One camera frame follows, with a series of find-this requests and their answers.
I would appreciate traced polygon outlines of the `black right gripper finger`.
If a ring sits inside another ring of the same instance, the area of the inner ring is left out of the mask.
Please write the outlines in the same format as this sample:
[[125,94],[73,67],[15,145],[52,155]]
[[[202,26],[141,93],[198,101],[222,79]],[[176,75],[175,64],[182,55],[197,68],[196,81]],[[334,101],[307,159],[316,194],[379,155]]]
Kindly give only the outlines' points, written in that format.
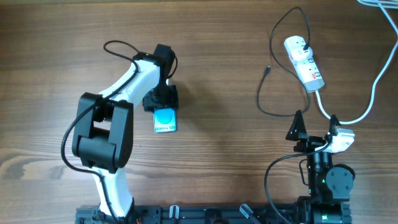
[[301,110],[296,111],[293,123],[288,130],[285,139],[289,141],[303,141],[305,139],[308,139]]
[[337,136],[337,129],[338,126],[341,126],[338,118],[336,117],[335,114],[330,116],[330,125],[329,125],[329,135],[331,136]]

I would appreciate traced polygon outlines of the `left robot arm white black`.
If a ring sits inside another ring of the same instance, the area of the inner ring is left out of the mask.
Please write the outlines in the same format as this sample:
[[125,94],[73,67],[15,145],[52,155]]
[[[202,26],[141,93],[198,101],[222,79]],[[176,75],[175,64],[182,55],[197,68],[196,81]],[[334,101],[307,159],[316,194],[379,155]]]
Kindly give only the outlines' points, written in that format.
[[95,208],[98,218],[78,210],[78,223],[139,223],[125,169],[133,147],[134,110],[139,103],[154,115],[156,133],[177,129],[178,91],[169,83],[178,66],[175,52],[158,44],[153,53],[138,51],[128,60],[131,66],[113,85],[80,97],[76,118],[62,139],[63,161],[95,178],[101,200]]

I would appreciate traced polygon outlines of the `blue screen Galaxy smartphone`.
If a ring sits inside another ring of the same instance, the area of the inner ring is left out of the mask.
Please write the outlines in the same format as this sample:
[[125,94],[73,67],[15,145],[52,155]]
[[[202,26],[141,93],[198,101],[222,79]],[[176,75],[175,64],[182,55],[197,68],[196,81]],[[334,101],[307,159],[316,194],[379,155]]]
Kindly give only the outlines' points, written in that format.
[[154,131],[156,133],[170,133],[177,130],[175,110],[172,108],[154,111]]

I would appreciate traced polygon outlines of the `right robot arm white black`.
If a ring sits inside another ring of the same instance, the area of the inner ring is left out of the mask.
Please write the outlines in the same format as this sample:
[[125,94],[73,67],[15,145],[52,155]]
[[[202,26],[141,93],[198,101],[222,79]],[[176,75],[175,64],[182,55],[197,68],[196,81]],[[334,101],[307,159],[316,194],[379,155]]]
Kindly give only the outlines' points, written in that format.
[[309,196],[295,202],[294,223],[349,224],[353,222],[347,202],[356,174],[345,164],[334,164],[332,155],[344,152],[354,142],[355,134],[341,127],[337,117],[330,118],[329,131],[324,137],[309,136],[303,114],[298,110],[286,135],[295,141],[295,152],[305,154]]

